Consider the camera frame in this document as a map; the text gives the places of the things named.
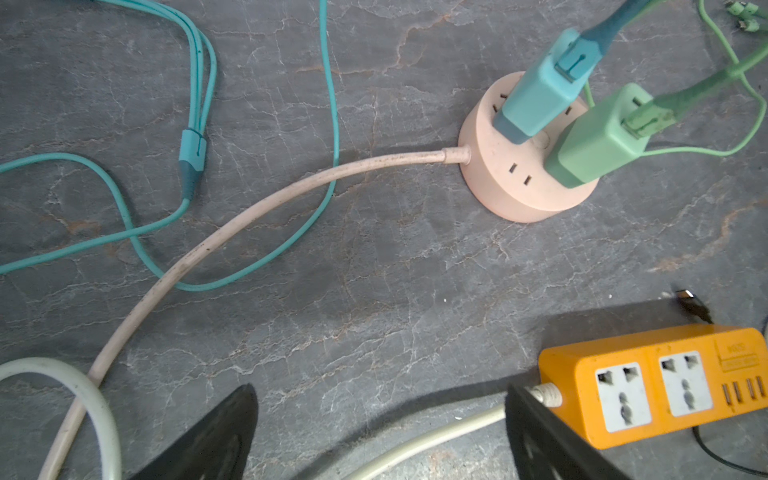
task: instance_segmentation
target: gray marble surface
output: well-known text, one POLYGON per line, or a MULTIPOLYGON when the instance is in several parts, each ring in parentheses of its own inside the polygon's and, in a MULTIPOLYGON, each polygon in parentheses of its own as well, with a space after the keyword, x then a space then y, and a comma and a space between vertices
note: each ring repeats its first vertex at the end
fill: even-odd
MULTIPOLYGON (((316 2, 168 4, 210 37, 220 81, 199 195, 182 221, 145 240, 164 266, 256 200, 329 166, 332 145, 316 2)), ((454 144, 496 78, 616 4, 333 2, 343 161, 454 144)), ((739 55, 759 44, 735 31, 720 2, 707 6, 739 55)), ((137 223, 168 215, 179 198, 188 62, 184 34, 169 22, 99 2, 4 0, 0 158, 83 154, 114 175, 137 223)), ((674 0, 620 34, 592 84, 598 99, 629 81, 660 94, 726 63, 695 5, 674 0)), ((762 65, 749 77, 765 91, 767 75, 762 65)), ((755 114, 743 89, 728 88, 653 145, 723 149, 755 114)), ((757 326, 768 313, 766 149, 763 127, 731 157, 649 157, 601 180, 581 206, 532 225, 490 214, 457 167, 339 182, 294 248, 220 290, 172 292, 131 339, 103 388, 126 472, 245 382, 261 407, 246 478, 337 478, 499 402, 508 377, 534 382, 543 347, 686 322, 661 298, 672 284, 705 297, 722 323, 757 326)), ((268 215, 187 280, 214 280, 268 253, 322 195, 268 215)), ((122 228, 102 182, 65 162, 0 176, 0 206, 3 263, 122 228)), ((87 370, 154 281, 127 241, 0 278, 0 361, 53 356, 87 370)), ((2 383, 5 478, 36 476, 70 400, 35 376, 2 383)), ((744 415, 703 436, 723 456, 766 469, 766 421, 766 412, 744 415)), ((688 431, 604 454, 637 480, 751 478, 706 457, 688 431)), ((87 423, 62 478, 99 471, 87 423)), ((514 477, 501 424, 382 476, 514 477)))

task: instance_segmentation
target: orange power strip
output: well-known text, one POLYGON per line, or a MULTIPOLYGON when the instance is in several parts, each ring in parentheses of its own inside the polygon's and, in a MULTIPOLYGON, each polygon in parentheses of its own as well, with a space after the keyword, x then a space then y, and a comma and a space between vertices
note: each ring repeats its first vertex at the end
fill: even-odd
POLYGON ((541 352, 551 409, 597 449, 768 407, 768 348, 755 329, 686 325, 541 352))

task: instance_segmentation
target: teal charger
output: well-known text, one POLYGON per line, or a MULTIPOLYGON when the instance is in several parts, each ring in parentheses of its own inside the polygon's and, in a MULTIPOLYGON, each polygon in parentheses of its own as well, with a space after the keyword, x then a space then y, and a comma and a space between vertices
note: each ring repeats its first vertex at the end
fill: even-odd
POLYGON ((525 72, 494 116, 494 128, 513 144, 523 144, 536 135, 578 97, 596 63, 576 81, 569 81, 555 69, 578 38, 576 30, 566 28, 547 54, 525 72))

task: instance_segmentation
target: charger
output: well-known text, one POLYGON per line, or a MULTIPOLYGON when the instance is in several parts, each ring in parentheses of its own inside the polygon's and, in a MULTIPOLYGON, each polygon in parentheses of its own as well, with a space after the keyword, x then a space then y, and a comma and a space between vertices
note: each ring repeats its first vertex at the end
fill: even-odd
POLYGON ((650 137, 637 138, 621 121, 653 97, 626 84, 570 124, 547 156, 544 168, 564 187, 574 188, 637 159, 650 137))
POLYGON ((494 116, 494 128, 517 145, 540 132, 576 100, 614 37, 649 1, 626 0, 580 35, 573 28, 565 29, 508 93, 504 107, 494 116))
POLYGON ((552 412, 597 449, 768 407, 768 348, 756 329, 685 325, 545 349, 552 412))

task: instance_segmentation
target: cable strain relief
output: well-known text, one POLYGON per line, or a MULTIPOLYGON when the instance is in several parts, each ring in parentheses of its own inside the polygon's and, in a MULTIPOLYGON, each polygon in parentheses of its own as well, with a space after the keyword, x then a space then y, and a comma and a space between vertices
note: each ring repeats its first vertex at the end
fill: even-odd
POLYGON ((442 149, 445 154, 444 164, 469 164, 472 159, 472 148, 469 145, 462 145, 461 147, 446 147, 442 149))
POLYGON ((181 197, 192 200, 197 182, 205 169, 208 143, 202 135, 188 128, 181 132, 179 171, 181 173, 181 197))
POLYGON ((528 390, 535 399, 550 409, 559 407, 563 404, 563 395, 560 389, 554 383, 542 383, 528 390))

